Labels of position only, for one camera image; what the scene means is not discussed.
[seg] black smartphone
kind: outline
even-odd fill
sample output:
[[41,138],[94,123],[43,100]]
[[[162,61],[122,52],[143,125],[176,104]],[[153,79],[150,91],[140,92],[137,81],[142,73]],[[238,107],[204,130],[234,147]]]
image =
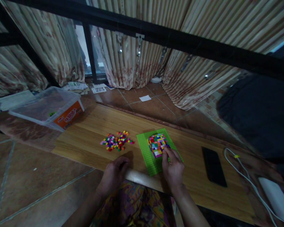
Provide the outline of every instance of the black smartphone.
[[212,183],[216,183],[227,188],[218,153],[205,147],[202,147],[202,152],[208,179]]

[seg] hand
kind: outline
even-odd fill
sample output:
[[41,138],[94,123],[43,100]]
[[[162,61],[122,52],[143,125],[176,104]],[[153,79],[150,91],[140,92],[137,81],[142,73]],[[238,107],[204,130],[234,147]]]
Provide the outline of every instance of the hand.
[[106,199],[118,189],[124,180],[129,161],[129,158],[120,156],[106,166],[102,180],[96,189],[96,193],[100,197]]
[[163,150],[162,167],[163,175],[168,183],[168,186],[172,194],[175,194],[175,191],[180,190],[182,186],[184,186],[182,182],[184,164],[178,152],[165,147]]

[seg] curtain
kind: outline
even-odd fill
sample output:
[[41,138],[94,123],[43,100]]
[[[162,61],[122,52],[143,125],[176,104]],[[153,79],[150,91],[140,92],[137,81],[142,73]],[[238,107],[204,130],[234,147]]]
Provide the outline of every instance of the curtain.
[[[284,41],[284,1],[192,1],[180,29],[262,54]],[[163,76],[163,89],[173,103],[189,110],[244,71],[172,50]]]
[[[263,54],[284,41],[284,0],[86,1],[97,8]],[[246,73],[197,56],[181,70],[189,57],[184,52],[168,49],[159,64],[162,46],[143,41],[141,56],[137,57],[136,38],[124,36],[119,54],[116,32],[94,27],[92,37],[111,85],[141,88],[154,76],[161,76],[163,89],[183,110]]]
[[[0,22],[0,33],[7,32]],[[42,91],[47,80],[18,45],[0,47],[0,97],[24,90]]]
[[[1,0],[60,86],[84,82],[85,72],[73,20]],[[7,32],[0,23],[0,32]],[[19,46],[0,47],[0,97],[42,91],[47,80]]]
[[[165,27],[180,29],[188,0],[181,1],[132,1],[132,0],[86,0],[88,5],[119,13]],[[118,88],[144,87],[154,76],[164,72],[164,65],[170,50],[162,58],[162,46],[142,41],[139,50],[138,40],[124,35],[118,37],[116,31],[93,26],[92,38],[98,56],[103,59],[109,83]]]

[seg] white paper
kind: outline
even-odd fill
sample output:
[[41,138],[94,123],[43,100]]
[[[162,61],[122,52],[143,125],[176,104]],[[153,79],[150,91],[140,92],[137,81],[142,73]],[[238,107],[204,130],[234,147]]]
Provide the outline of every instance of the white paper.
[[139,99],[140,99],[142,102],[145,102],[145,101],[147,101],[147,100],[151,100],[151,98],[149,97],[149,95],[140,97]]
[[92,88],[92,92],[93,92],[94,94],[102,93],[102,92],[106,92],[106,89],[105,89],[104,87]]
[[72,82],[68,82],[68,84],[64,86],[62,89],[63,90],[84,90],[87,87],[88,86],[86,85],[86,83],[72,81]]
[[0,98],[0,109],[6,111],[33,99],[35,99],[35,96],[29,90],[5,96]]
[[106,87],[105,84],[92,84],[94,88]]

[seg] clear plastic container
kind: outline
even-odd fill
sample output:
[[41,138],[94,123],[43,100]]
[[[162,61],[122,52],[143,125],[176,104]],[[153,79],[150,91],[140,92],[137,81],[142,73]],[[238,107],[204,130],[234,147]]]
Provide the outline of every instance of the clear plastic container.
[[9,114],[63,132],[84,111],[81,95],[50,87]]

